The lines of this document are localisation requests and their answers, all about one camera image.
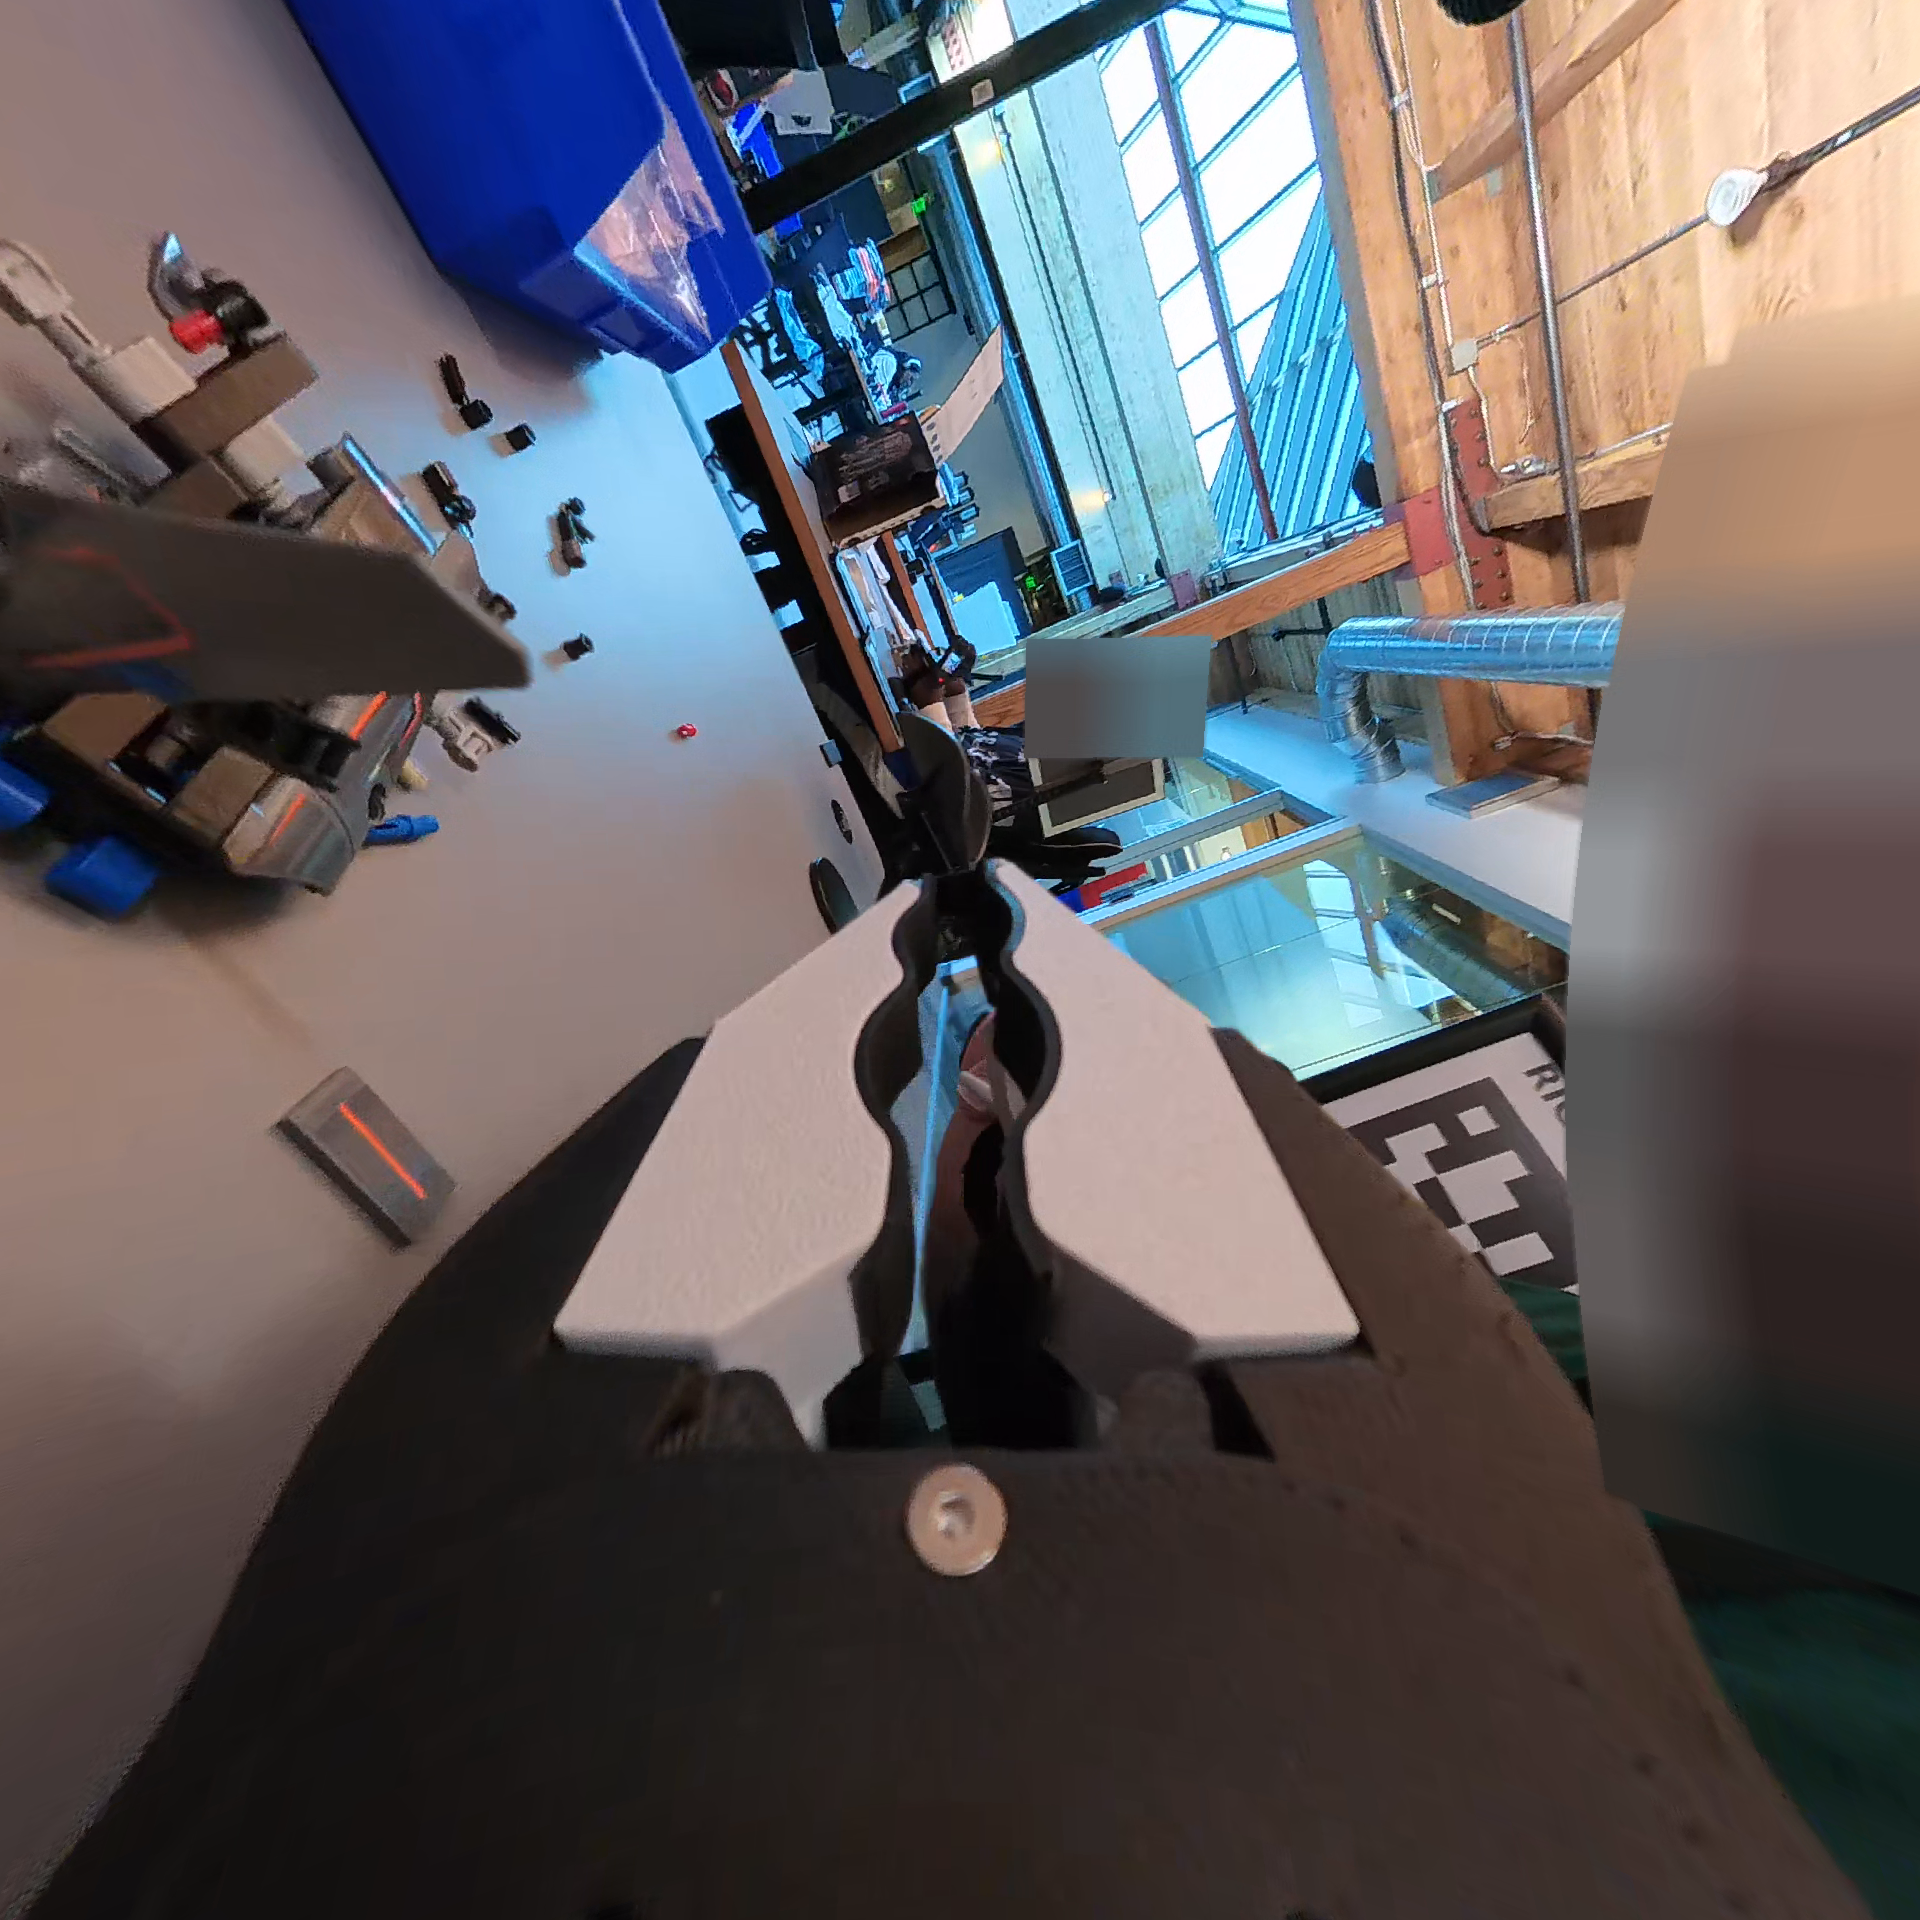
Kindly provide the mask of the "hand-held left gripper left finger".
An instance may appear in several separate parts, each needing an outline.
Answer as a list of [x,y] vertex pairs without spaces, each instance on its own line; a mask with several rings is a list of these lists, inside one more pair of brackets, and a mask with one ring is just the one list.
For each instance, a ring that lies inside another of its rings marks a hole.
[[901,1086],[938,897],[908,883],[722,1016],[619,1196],[556,1337],[772,1381],[803,1437],[910,1312]]

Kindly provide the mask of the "blue plastic bin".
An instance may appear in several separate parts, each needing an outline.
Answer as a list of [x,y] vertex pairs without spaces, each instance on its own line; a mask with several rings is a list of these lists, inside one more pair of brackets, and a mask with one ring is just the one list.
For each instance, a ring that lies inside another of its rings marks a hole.
[[[600,352],[683,371],[772,292],[653,2],[293,2],[444,276]],[[693,242],[707,329],[629,292],[586,235],[680,124],[722,232]]]

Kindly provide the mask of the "scattered small lego pieces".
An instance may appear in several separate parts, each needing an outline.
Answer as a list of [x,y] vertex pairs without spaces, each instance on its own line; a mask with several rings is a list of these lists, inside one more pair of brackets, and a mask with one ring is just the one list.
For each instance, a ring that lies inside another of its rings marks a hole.
[[[435,358],[435,382],[444,398],[448,420],[458,424],[469,435],[490,438],[500,454],[520,454],[538,443],[538,432],[526,420],[500,426],[493,410],[482,398],[474,395],[470,382],[465,378],[454,352],[438,352]],[[422,473],[427,494],[435,499],[446,529],[453,533],[454,552],[461,556],[474,542],[476,507],[460,490],[454,477],[444,470],[436,475]],[[562,496],[547,516],[548,557],[558,577],[570,578],[587,564],[587,546],[597,540],[587,523],[586,501],[578,494]],[[493,734],[497,752],[504,752],[522,740],[516,728],[478,692],[436,692],[432,705],[461,705],[476,723]]]

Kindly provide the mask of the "brown cardboard box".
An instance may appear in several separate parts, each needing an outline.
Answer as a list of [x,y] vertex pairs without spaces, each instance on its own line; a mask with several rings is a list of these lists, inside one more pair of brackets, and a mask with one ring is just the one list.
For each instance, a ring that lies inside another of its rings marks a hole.
[[806,475],[829,549],[884,538],[946,505],[944,468],[918,413],[816,449]]

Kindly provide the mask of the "silver spiral duct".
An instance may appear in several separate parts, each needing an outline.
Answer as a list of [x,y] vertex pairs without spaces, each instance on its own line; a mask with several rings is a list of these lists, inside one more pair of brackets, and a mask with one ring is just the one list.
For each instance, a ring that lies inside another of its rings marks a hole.
[[1401,778],[1403,762],[1395,730],[1371,705],[1374,674],[1608,688],[1622,621],[1622,604],[1350,618],[1332,629],[1317,660],[1318,721],[1361,785],[1385,785]]

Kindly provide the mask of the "grey lego assembly orange stripe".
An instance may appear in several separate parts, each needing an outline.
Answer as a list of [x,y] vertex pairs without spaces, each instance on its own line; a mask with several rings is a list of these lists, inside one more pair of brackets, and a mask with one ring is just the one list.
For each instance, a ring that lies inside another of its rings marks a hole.
[[173,232],[162,333],[109,345],[49,261],[3,246],[4,315],[158,464],[149,485],[57,424],[4,461],[4,843],[98,922],[171,875],[332,897],[435,737],[436,692],[526,688],[516,608],[357,438],[305,453],[317,373],[251,290]]

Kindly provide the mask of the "small black lego panel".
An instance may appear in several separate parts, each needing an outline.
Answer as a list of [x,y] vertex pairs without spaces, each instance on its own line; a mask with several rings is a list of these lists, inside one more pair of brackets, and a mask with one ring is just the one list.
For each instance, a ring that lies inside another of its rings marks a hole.
[[997,897],[988,851],[993,804],[957,737],[918,712],[901,715],[915,782],[902,788],[906,853],[901,880],[934,904],[934,954],[942,963],[978,957]]

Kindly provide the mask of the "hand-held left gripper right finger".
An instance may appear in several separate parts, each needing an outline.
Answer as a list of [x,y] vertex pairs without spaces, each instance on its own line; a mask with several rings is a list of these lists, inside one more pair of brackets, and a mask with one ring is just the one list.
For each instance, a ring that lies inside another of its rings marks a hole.
[[1358,1312],[1213,1026],[1017,867],[981,956],[1000,1126],[981,1429],[1091,1433],[1145,1376],[1358,1352]]

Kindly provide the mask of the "clear plastic bags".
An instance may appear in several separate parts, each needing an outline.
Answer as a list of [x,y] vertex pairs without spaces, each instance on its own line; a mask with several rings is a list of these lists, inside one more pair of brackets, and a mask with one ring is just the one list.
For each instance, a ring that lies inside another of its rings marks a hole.
[[709,315],[693,267],[693,242],[722,232],[707,180],[673,120],[658,146],[619,188],[586,235],[624,288],[686,329]]

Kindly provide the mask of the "black framed sign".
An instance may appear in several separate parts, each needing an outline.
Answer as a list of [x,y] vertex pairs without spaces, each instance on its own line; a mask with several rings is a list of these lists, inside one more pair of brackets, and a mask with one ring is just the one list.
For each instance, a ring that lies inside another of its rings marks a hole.
[[1577,1293],[1568,1088],[1541,1017],[1400,1046],[1313,1093],[1492,1278]]

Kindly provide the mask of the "black lego tile red stripe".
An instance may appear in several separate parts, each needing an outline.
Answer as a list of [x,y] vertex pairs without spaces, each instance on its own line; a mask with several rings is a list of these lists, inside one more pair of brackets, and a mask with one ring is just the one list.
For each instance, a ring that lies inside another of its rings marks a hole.
[[446,1165],[352,1067],[299,1094],[275,1132],[394,1245],[429,1235],[454,1192]]

